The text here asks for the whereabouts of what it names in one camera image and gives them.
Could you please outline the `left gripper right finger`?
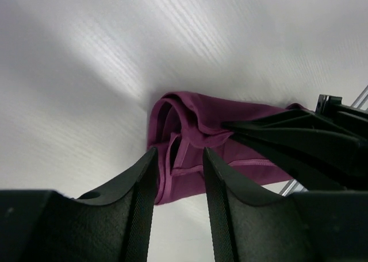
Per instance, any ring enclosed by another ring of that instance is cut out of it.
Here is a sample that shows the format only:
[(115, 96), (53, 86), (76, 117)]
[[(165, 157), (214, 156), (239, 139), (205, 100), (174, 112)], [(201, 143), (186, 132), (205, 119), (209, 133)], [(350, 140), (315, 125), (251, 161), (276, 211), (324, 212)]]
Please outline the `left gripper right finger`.
[(282, 196), (203, 152), (216, 261), (366, 261), (367, 193)]

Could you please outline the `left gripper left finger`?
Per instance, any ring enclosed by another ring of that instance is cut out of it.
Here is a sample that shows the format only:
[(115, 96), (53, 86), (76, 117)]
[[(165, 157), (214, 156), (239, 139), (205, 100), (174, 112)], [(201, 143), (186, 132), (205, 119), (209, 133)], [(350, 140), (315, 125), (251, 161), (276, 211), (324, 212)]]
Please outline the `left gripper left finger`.
[(1, 191), (2, 261), (146, 261), (158, 151), (79, 198)]

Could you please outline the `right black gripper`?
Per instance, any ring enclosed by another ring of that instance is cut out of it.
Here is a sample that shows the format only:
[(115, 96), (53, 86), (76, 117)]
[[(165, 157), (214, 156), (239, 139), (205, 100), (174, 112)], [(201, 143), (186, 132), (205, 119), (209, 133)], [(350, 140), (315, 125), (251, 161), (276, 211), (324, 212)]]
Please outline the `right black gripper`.
[[(342, 97), (320, 94), (315, 113), (294, 109), (252, 121), (224, 122), (231, 138), (269, 159), (309, 191), (366, 191), (367, 165), (358, 159), (363, 175), (353, 175), (298, 150), (366, 150), (367, 122), (346, 119), (344, 112), (367, 111), (342, 104)], [(337, 120), (323, 115), (335, 115)]]

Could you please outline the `purple satin napkin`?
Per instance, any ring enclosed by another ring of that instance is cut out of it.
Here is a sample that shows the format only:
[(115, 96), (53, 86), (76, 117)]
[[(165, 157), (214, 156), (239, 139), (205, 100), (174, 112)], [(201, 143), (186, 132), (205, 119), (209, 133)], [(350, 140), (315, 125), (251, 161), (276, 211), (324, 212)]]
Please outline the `purple satin napkin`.
[(250, 121), (292, 109), (232, 101), (199, 93), (173, 92), (153, 106), (147, 147), (158, 149), (158, 193), (162, 205), (205, 193), (202, 154), (213, 149), (227, 164), (257, 184), (284, 182), (291, 177), (253, 149), (230, 139), (223, 122)]

